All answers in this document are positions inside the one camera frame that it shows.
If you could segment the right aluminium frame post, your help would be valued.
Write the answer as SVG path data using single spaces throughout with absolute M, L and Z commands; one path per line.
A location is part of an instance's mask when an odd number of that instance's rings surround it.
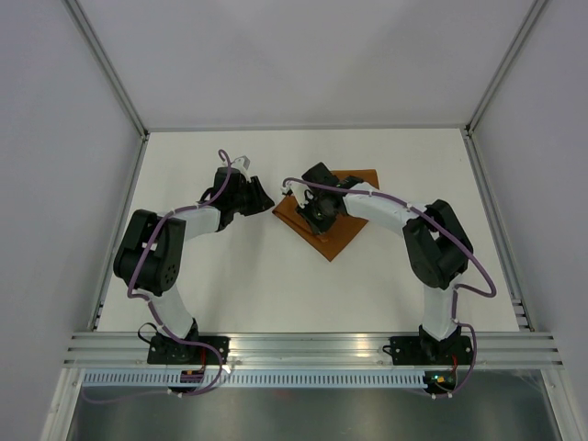
M 485 88 L 481 99 L 477 106 L 474 108 L 472 115 L 468 122 L 463 127 L 463 133 L 467 137 L 471 137 L 475 129 L 479 127 L 481 121 L 487 111 L 489 110 L 492 101 L 499 93 L 504 81 L 508 74 L 514 68 L 518 58 L 522 54 L 527 42 L 531 38 L 538 22 L 550 6 L 551 1 L 549 0 L 534 0 L 529 9 L 527 10 L 523 21 L 518 27 L 514 37 L 507 50 L 505 51 L 502 59 L 499 62 L 498 67 L 492 75 L 491 81 Z

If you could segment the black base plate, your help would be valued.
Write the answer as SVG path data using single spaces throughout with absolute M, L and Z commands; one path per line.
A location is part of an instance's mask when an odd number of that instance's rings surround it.
M 448 344 L 433 340 L 422 344 L 418 336 L 392 336 L 390 348 L 394 366 L 442 366 L 469 365 L 473 361 L 472 342 L 467 336 L 460 336 Z
M 214 347 L 222 363 L 230 352 L 230 338 L 225 335 L 202 335 L 198 340 L 203 345 Z M 217 366 L 219 359 L 207 347 L 181 345 L 167 336 L 156 334 L 151 338 L 147 356 L 148 365 L 206 365 Z

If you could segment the aluminium frame post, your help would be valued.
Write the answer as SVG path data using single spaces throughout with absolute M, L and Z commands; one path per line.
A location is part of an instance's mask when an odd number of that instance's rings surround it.
M 62 0 L 62 4 L 85 41 L 86 47 L 95 59 L 100 72 L 104 75 L 109 87 L 117 99 L 123 113 L 129 120 L 139 138 L 145 141 L 149 131 L 145 127 L 139 112 L 134 106 L 129 93 L 123 85 L 116 68 L 94 29 L 83 5 L 77 0 Z
M 471 137 L 475 129 L 479 127 L 481 121 L 487 111 L 489 110 L 492 101 L 499 93 L 504 81 L 508 74 L 514 68 L 518 58 L 522 54 L 527 42 L 531 38 L 538 22 L 550 6 L 551 1 L 549 0 L 534 0 L 529 9 L 527 10 L 523 21 L 518 27 L 514 37 L 507 50 L 505 51 L 502 59 L 499 62 L 498 67 L 492 75 L 491 81 L 485 88 L 481 99 L 477 106 L 474 108 L 472 115 L 468 122 L 463 127 L 463 133 L 467 137 Z

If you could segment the aluminium front rail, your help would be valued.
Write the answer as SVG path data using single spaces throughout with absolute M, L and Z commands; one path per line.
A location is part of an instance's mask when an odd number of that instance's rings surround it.
M 481 332 L 478 369 L 561 369 L 554 337 L 537 332 Z M 390 342 L 383 333 L 228 335 L 232 367 L 240 368 L 385 368 L 382 352 Z M 143 368 L 148 345 L 133 333 L 75 333 L 62 356 L 65 368 Z

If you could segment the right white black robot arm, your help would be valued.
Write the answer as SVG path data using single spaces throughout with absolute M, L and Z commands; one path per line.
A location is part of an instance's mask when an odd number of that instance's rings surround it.
M 454 317 L 454 290 L 468 268 L 473 247 L 454 210 L 444 200 L 410 206 L 362 178 L 337 178 L 323 163 L 309 169 L 301 182 L 285 184 L 297 213 L 315 235 L 330 231 L 345 217 L 369 221 L 398 234 L 410 269 L 423 286 L 424 315 L 418 334 L 392 337 L 382 350 L 396 366 L 471 364 L 473 345 Z

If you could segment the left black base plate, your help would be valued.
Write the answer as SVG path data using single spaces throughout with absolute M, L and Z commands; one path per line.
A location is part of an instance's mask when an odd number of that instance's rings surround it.
M 225 335 L 202 335 L 198 340 L 203 345 L 214 347 L 222 363 L 230 352 L 230 338 Z M 207 347 L 181 345 L 167 336 L 156 334 L 151 338 L 147 356 L 148 365 L 206 365 L 217 366 L 219 359 Z

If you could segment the brown cloth napkin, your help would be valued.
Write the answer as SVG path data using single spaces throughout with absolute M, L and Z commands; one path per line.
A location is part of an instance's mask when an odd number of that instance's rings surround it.
M 328 170 L 337 178 L 337 181 L 351 175 L 379 188 L 378 173 L 375 169 Z M 293 196 L 284 196 L 272 213 L 329 262 L 333 261 L 368 224 L 367 220 L 337 216 L 333 226 L 327 232 L 315 235 L 308 222 L 296 211 L 297 206 Z

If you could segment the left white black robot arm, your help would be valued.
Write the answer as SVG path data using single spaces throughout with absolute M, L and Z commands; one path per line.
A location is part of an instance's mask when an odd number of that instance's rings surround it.
M 145 209 L 131 215 L 113 271 L 124 281 L 130 299 L 147 303 L 156 330 L 150 351 L 166 363 L 192 363 L 202 348 L 197 321 L 176 284 L 184 243 L 225 230 L 237 215 L 252 216 L 274 207 L 248 167 L 248 158 L 241 156 L 218 168 L 213 186 L 194 206 L 163 216 Z

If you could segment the left aluminium frame post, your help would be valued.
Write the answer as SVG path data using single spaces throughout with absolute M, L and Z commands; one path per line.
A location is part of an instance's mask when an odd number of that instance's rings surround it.
M 123 85 L 116 68 L 94 29 L 83 5 L 77 0 L 62 0 L 62 4 L 85 41 L 86 47 L 95 59 L 100 72 L 104 75 L 109 87 L 117 99 L 123 113 L 129 120 L 139 138 L 145 141 L 149 131 L 145 127 L 139 112 L 134 106 L 129 93 Z

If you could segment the rear aluminium frame bar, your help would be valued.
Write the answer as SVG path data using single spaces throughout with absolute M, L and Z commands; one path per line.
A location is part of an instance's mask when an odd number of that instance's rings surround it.
M 256 131 L 256 130 L 387 130 L 387 129 L 465 129 L 468 123 L 298 123 L 298 124 L 249 124 L 213 125 L 186 127 L 152 127 L 149 133 L 167 132 L 213 132 L 213 131 Z

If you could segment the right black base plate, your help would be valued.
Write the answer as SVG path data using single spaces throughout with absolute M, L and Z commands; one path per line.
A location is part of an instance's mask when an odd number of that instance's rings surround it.
M 448 344 L 433 340 L 422 344 L 418 336 L 392 336 L 390 348 L 394 366 L 442 366 L 469 365 L 473 361 L 472 342 L 467 336 L 460 336 Z

